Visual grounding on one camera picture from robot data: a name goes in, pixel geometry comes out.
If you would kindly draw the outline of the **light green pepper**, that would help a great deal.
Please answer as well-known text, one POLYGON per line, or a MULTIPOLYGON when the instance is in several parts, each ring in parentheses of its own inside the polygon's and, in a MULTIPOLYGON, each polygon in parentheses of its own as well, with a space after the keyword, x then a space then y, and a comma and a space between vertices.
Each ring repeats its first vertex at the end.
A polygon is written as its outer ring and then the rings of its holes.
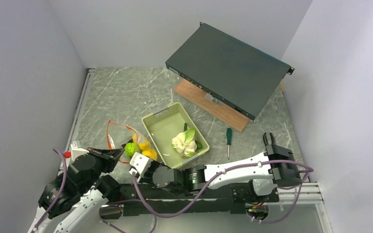
POLYGON ((140 152, 140 148, 139 148, 138 144, 133 143, 133 142, 132 143, 127 143, 124 147, 124 150, 125 150, 126 154, 128 155, 128 157, 130 159, 132 159, 132 157, 134 156, 134 154, 136 152, 140 152))

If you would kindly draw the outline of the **clear orange zip bag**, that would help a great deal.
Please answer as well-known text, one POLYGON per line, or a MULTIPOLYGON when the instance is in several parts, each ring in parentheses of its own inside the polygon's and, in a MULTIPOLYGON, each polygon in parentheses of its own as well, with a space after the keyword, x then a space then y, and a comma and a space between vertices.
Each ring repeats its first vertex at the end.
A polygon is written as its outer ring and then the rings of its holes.
MULTIPOLYGON (((132 135, 135 133, 141 134, 138 130, 134 129, 131 126, 121 124, 121 123, 115 123, 112 120, 109 120, 106 126, 106 140, 107 140, 108 148, 109 149, 118 149, 118 148, 124 149, 127 143, 133 142, 132 135)), ((131 159, 128 157, 128 155, 124 151, 123 155, 119 159, 119 162, 124 163, 124 164, 129 164, 130 160, 131 159)))

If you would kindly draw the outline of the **small yellow pepper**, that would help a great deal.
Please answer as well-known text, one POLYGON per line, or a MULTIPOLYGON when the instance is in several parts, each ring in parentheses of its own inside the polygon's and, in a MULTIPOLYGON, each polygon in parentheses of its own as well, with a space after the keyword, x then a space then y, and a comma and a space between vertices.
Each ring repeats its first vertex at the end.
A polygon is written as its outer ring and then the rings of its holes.
POLYGON ((151 158, 154 161, 158 161, 158 155, 157 155, 157 152, 154 149, 143 150, 142 154, 144 156, 147 156, 147 157, 151 158))

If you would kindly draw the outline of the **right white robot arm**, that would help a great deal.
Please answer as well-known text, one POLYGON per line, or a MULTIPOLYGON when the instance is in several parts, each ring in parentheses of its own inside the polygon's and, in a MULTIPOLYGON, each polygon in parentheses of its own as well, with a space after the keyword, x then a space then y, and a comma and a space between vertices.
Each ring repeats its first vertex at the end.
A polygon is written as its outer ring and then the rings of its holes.
POLYGON ((136 178, 140 183, 153 184, 174 195, 191 195, 203 188, 215 190, 248 181, 251 185, 248 195, 253 201, 261 201, 277 187, 302 183, 292 151, 276 144, 267 145, 264 152, 248 159, 185 170, 152 161, 136 178))

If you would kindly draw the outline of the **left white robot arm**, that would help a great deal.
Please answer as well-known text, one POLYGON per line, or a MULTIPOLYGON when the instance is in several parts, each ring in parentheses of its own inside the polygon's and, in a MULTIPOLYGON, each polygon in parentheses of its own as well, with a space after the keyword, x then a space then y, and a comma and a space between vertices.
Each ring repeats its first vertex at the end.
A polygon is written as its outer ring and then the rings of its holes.
POLYGON ((45 186, 28 231, 75 233, 90 214, 121 200, 121 185, 110 172, 123 153, 123 148, 88 148, 70 164, 62 156, 63 172, 45 186))

